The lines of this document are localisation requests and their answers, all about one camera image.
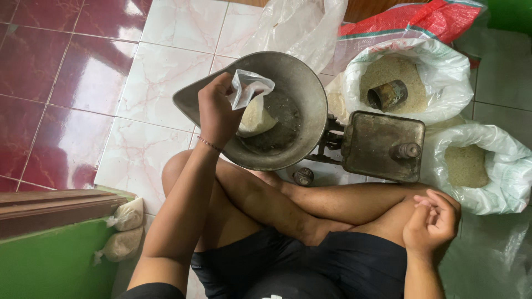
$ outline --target person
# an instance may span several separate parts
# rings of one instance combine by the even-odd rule
[[[305,188],[220,159],[243,114],[230,82],[199,91],[201,138],[164,167],[167,199],[120,298],[185,298],[189,267],[208,298],[444,298],[458,202],[423,184]]]

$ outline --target plastic bag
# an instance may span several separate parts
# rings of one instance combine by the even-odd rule
[[[118,207],[114,215],[109,217],[107,227],[114,226],[119,231],[130,230],[142,224],[144,206],[142,197]]]
[[[347,0],[270,0],[240,56],[284,52],[318,74],[334,55],[346,8]]]
[[[424,112],[384,113],[360,102],[362,76],[369,64],[384,55],[400,56],[416,64],[427,94],[428,107]],[[326,93],[329,109],[344,124],[351,112],[362,110],[418,119],[430,125],[458,115],[473,98],[467,57],[437,40],[420,38],[399,38],[368,47],[326,87]]]
[[[121,231],[112,235],[102,250],[94,253],[94,265],[102,262],[102,255],[110,262],[120,262],[130,259],[137,253],[144,228]]]
[[[452,186],[445,150],[472,144],[489,151],[485,157],[489,183],[482,188]],[[521,212],[530,200],[532,151],[492,125],[477,123],[450,127],[425,138],[420,181],[435,186],[473,214]]]
[[[438,267],[446,298],[532,298],[532,206],[522,213],[462,214]]]
[[[233,93],[227,97],[233,110],[246,108],[255,92],[259,95],[269,94],[275,87],[275,83],[257,73],[237,69],[231,81]]]
[[[396,38],[437,39],[449,44],[466,31],[486,6],[470,0],[433,0],[398,4],[391,9],[340,28],[328,73],[339,74],[365,48]]]

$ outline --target knee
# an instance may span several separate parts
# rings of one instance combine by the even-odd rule
[[[162,179],[165,181],[167,178],[177,178],[183,171],[185,164],[187,164],[188,158],[192,154],[192,149],[182,151],[168,160],[163,168]]]

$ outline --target white plastic sack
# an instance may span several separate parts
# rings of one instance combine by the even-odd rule
[[[233,110],[246,108],[255,92],[265,96],[275,87],[275,83],[257,73],[237,69],[231,81],[233,93],[227,97]]]
[[[318,74],[334,55],[346,8],[347,0],[270,0],[240,56],[284,52]]]
[[[94,265],[102,262],[102,255],[110,262],[120,262],[130,259],[137,253],[140,239],[144,228],[138,227],[136,229],[121,231],[112,235],[102,250],[94,253]]]
[[[114,226],[119,231],[125,231],[139,227],[142,224],[143,215],[143,200],[139,197],[119,206],[114,215],[105,222],[107,222],[107,227]]]
[[[360,102],[362,76],[369,64],[384,55],[400,56],[416,64],[427,94],[428,107],[424,112],[384,113]],[[434,39],[399,38],[368,47],[347,65],[343,78],[336,78],[329,85],[335,88],[326,88],[329,109],[344,124],[347,124],[351,112],[362,110],[418,119],[430,125],[458,115],[473,98],[468,58]],[[335,104],[335,98],[329,99],[329,94],[335,93],[341,94],[338,97],[340,101],[345,101],[344,111],[336,109],[342,105]]]
[[[489,151],[489,183],[482,188],[452,186],[445,150],[473,144]],[[420,181],[448,193],[470,213],[518,213],[530,200],[532,151],[497,126],[471,123],[444,129],[425,138],[422,157]]]

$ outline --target tiled floor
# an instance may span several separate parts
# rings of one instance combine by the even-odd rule
[[[215,0],[3,1],[0,192],[102,184],[143,196],[155,215],[164,164],[200,133],[172,94],[238,58],[261,11]],[[319,74],[324,85],[331,75]],[[532,147],[529,103],[477,94],[463,113]],[[302,166],[319,185],[382,181],[306,160],[280,174]],[[204,297],[191,279],[187,297]]]

